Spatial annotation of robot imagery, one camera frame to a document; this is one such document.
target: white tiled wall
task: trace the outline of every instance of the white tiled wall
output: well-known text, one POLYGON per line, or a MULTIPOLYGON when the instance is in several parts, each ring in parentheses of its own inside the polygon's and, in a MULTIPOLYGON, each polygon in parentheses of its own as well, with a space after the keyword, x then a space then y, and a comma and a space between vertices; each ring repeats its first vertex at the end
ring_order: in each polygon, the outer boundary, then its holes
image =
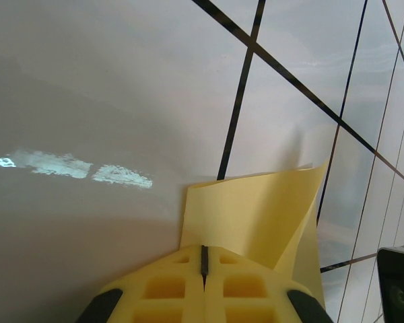
POLYGON ((392 25, 383 0, 0 1, 0 322, 71 322, 173 251, 185 188, 222 161, 245 176, 334 149, 327 311, 373 323, 375 253, 404 245, 404 0, 385 4, 392 25))

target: yellow foam holder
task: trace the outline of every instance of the yellow foam holder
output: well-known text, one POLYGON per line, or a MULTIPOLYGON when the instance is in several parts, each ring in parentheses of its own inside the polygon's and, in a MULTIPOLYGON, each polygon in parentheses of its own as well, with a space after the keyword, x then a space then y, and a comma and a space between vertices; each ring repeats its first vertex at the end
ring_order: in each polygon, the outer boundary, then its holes
MULTIPOLYGON (((205 286, 201 247, 183 248, 105 286, 98 297, 121 293, 106 320, 78 322, 301 323, 287 292, 309 290, 229 250, 209 247, 208 253, 205 286)), ((105 308, 102 302, 94 311, 105 308)))
POLYGON ((230 250, 303 284, 324 306, 314 205, 325 166, 191 186, 180 247, 230 250))

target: square hole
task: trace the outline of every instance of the square hole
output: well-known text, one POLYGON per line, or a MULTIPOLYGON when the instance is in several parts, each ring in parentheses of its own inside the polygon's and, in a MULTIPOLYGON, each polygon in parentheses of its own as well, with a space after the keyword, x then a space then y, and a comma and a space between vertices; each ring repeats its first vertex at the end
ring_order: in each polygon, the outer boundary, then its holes
POLYGON ((133 323, 181 323, 180 308, 136 310, 133 323))
POLYGON ((226 256, 225 254, 220 255, 220 264, 236 264, 237 261, 231 256, 226 256))
POLYGON ((189 262, 189 260, 190 260, 189 256, 183 256, 181 258, 178 258, 178 260, 175 260, 175 263, 176 264, 186 264, 189 262))
POLYGON ((228 307, 226 323, 275 323, 272 308, 266 307, 228 307))
POLYGON ((155 277, 145 288, 146 299, 184 298, 186 281, 183 277, 155 277))
POLYGON ((234 275, 226 277, 223 285, 224 297, 266 297, 265 283, 256 275, 234 275))

